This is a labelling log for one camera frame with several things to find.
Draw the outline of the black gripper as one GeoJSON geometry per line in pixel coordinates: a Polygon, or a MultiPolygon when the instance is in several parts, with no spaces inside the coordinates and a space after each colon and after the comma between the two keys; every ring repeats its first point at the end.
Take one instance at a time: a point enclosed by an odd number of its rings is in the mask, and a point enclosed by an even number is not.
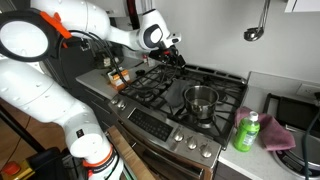
{"type": "Polygon", "coordinates": [[[174,45],[167,49],[152,50],[149,57],[172,66],[184,67],[186,65],[184,58],[174,45]]]}

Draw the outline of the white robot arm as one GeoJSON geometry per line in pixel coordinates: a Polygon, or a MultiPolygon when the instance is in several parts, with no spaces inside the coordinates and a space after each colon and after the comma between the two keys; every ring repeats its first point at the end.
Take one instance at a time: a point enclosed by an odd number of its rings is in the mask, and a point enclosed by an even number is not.
{"type": "Polygon", "coordinates": [[[123,160],[103,133],[93,110],[70,95],[64,74],[36,65],[61,59],[72,37],[107,41],[134,51],[166,51],[181,40],[156,9],[142,15],[139,29],[111,25],[107,12],[88,0],[30,0],[26,10],[0,14],[0,97],[36,120],[60,125],[72,156],[83,160],[88,180],[119,180],[123,160]]]}

